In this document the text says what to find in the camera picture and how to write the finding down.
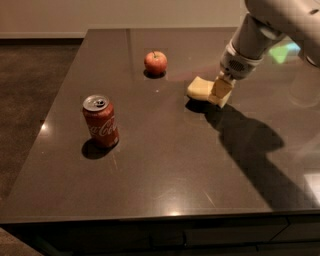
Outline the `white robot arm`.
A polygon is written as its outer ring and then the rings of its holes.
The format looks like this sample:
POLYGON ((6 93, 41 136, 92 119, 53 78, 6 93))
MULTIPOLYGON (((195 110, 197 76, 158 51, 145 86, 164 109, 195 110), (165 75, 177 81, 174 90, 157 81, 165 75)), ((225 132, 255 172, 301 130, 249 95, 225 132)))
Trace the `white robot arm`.
POLYGON ((235 82, 246 78, 266 51, 288 37, 300 48, 300 58, 320 66, 319 0, 244 0, 247 14, 226 45, 220 73, 208 101, 224 106, 235 82))

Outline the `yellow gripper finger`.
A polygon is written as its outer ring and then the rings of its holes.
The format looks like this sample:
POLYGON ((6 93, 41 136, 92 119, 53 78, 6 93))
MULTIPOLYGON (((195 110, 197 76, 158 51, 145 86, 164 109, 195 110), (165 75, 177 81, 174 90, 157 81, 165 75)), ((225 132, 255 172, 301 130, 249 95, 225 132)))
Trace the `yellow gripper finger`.
POLYGON ((219 97, 216 96, 216 95, 210 94, 210 95, 208 96, 208 101, 209 101, 210 103, 212 103, 213 105, 216 105, 216 106, 218 106, 218 107, 220 107, 220 108, 223 108, 223 107, 226 105, 229 97, 230 97, 230 95, 226 95, 226 96, 223 97, 223 98, 219 98, 219 97))
POLYGON ((218 98, 224 98, 233 90, 234 84, 235 81, 230 80, 228 77, 217 76, 213 84, 212 94, 218 98))

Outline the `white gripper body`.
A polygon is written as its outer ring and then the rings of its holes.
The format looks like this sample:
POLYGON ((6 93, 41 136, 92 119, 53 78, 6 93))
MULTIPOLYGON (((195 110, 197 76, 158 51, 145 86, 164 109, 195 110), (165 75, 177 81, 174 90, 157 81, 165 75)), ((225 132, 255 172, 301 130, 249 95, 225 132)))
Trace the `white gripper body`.
POLYGON ((233 80, 242 80, 261 63, 264 50, 253 45, 240 46, 231 40, 220 59, 221 72, 233 80))

